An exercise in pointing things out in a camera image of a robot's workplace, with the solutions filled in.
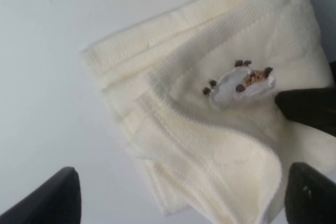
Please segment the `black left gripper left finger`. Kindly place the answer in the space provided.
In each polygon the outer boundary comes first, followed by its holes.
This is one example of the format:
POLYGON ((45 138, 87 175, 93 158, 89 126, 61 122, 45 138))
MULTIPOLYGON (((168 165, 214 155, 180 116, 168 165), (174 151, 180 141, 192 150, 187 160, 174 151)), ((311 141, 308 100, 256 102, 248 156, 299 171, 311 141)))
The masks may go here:
POLYGON ((81 223, 79 174, 64 167, 1 214, 1 223, 81 223))

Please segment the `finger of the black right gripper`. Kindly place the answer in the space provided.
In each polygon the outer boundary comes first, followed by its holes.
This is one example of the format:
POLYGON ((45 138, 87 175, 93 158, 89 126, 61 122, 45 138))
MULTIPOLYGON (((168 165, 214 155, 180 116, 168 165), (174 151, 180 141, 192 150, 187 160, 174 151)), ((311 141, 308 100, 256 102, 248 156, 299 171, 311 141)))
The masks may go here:
POLYGON ((275 103, 288 120, 335 136, 335 88, 283 91, 275 103))

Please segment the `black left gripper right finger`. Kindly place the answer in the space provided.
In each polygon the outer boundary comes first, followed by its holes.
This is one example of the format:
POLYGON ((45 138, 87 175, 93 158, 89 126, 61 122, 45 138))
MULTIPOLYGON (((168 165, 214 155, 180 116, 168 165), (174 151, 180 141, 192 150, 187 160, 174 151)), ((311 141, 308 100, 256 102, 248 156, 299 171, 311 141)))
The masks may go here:
POLYGON ((335 224, 335 183, 306 163, 293 163, 285 213, 290 224, 335 224))

